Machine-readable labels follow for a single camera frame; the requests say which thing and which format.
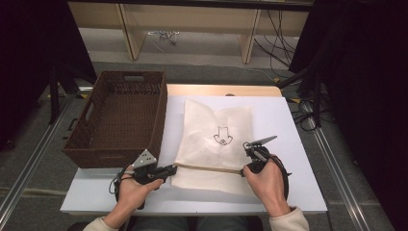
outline white table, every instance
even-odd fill
[[[327,207],[315,175],[294,126],[288,104],[283,97],[268,96],[186,96],[168,97],[166,125],[159,167],[171,165],[177,154],[183,132],[185,99],[204,103],[214,110],[251,106],[255,140],[277,135],[267,143],[277,154],[288,172],[290,192],[288,202],[305,213],[323,213]],[[61,211],[72,215],[107,214],[115,205],[109,185],[119,168],[78,169],[66,195]],[[226,192],[186,190],[171,187],[169,180],[146,198],[138,216],[197,216],[197,215],[256,215],[265,212],[260,200]]]

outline hand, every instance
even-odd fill
[[[291,212],[284,195],[282,172],[275,162],[269,160],[258,174],[244,166],[243,174],[271,217],[281,217]]]
[[[141,185],[129,174],[123,174],[119,189],[119,201],[114,209],[104,218],[104,222],[111,228],[118,229],[138,209],[147,195],[159,189],[164,183],[163,179],[157,179],[149,184]]]

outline brown woven basket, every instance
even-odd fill
[[[104,71],[63,153],[78,167],[124,167],[144,149],[159,159],[166,77],[160,71]]]

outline white cloth bag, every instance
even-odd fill
[[[213,111],[210,107],[187,99],[184,130],[177,157],[179,166],[171,185],[187,189],[214,190],[253,195],[247,181],[236,173],[251,162],[242,147],[252,141],[250,107]]]

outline beige sleeve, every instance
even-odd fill
[[[273,231],[309,230],[309,223],[303,216],[303,212],[297,207],[295,207],[289,214],[282,217],[269,218],[269,223]]]
[[[96,218],[91,222],[84,231],[118,231],[118,229],[113,229],[109,227],[104,221],[103,218]]]

